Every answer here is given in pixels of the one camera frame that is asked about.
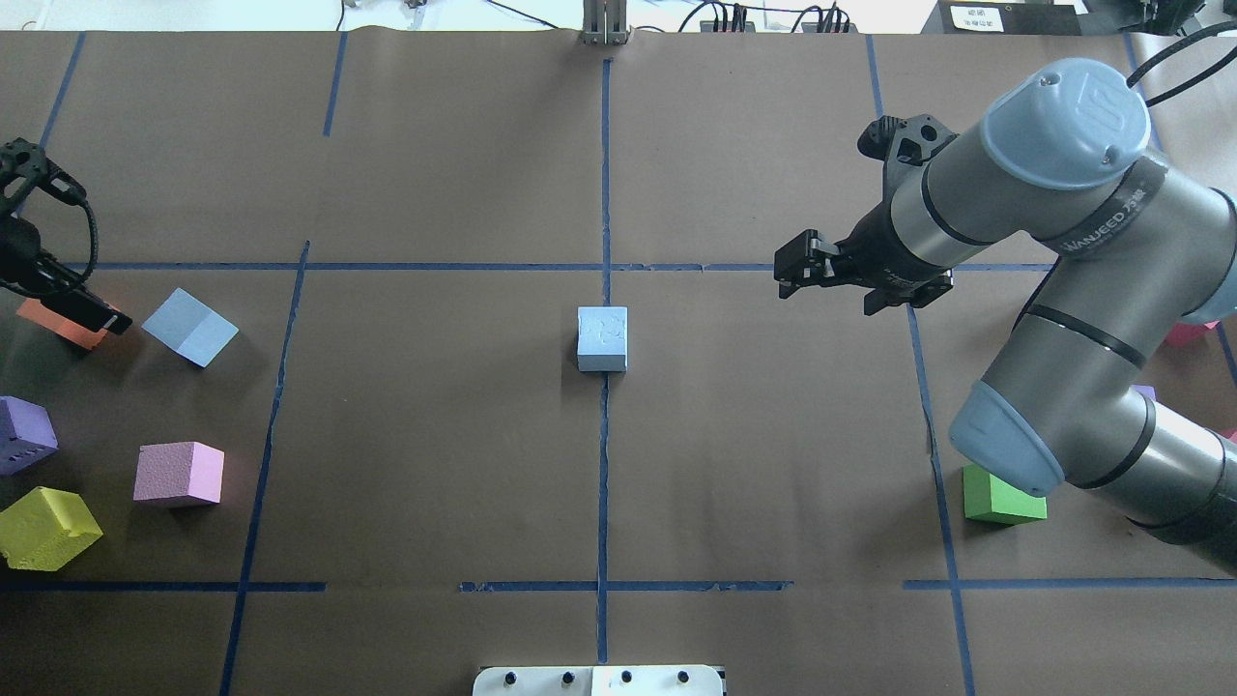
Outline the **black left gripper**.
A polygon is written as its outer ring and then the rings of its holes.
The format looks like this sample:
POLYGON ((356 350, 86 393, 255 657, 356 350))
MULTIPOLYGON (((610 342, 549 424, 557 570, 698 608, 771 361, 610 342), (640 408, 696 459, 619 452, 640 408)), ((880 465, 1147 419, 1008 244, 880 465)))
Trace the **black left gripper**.
POLYGON ((92 331, 122 334, 132 318, 94 295, 87 286, 68 291, 66 274, 49 265, 43 250, 40 229, 24 218, 2 216, 1 220, 2 287, 19 295, 47 295, 43 305, 66 320, 92 331))

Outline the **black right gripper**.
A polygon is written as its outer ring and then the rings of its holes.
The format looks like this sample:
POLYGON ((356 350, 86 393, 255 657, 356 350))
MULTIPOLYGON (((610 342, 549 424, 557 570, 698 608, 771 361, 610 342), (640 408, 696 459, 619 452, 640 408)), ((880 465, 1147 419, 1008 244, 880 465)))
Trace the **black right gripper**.
POLYGON ((805 229, 776 251, 773 277, 781 300, 808 287, 866 287, 866 316, 897 305, 923 308, 955 287, 951 269, 928 263, 905 247, 888 208, 867 213, 840 244, 828 244, 816 229, 805 229))

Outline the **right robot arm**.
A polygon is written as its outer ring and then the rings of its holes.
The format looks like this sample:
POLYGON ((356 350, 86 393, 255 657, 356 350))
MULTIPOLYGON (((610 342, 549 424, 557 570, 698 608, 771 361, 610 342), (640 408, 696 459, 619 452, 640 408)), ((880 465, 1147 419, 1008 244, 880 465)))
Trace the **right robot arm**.
POLYGON ((1055 255, 951 422, 952 446, 1025 494, 1087 490, 1148 535, 1235 571, 1235 444, 1133 388, 1179 323, 1235 313, 1235 199, 1171 167, 1148 108, 1106 63, 1070 57, 974 127, 883 116, 860 136, 882 195, 847 239, 776 251, 785 299, 860 286, 867 314, 930 304, 952 269, 1025 232, 1055 255))

